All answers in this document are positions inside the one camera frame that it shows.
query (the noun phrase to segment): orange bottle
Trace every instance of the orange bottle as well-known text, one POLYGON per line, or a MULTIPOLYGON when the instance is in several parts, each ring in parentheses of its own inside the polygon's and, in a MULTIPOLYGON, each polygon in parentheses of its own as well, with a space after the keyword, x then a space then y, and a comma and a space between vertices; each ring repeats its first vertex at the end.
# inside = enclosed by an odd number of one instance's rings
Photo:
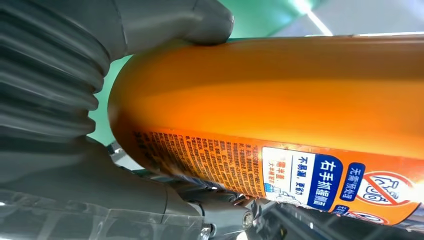
POLYGON ((395 225, 424 199, 422 63, 418 36, 161 48, 122 69, 110 122, 153 171, 395 225))

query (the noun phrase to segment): gray plastic housing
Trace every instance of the gray plastic housing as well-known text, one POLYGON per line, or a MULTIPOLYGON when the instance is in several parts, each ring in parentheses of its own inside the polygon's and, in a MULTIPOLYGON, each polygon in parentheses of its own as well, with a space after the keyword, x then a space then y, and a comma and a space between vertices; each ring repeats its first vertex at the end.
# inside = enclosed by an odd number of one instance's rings
POLYGON ((224 43, 231 13, 216 0, 3 0, 2 9, 0 189, 198 216, 167 185, 116 167, 86 137, 88 112, 113 60, 174 39, 224 43))

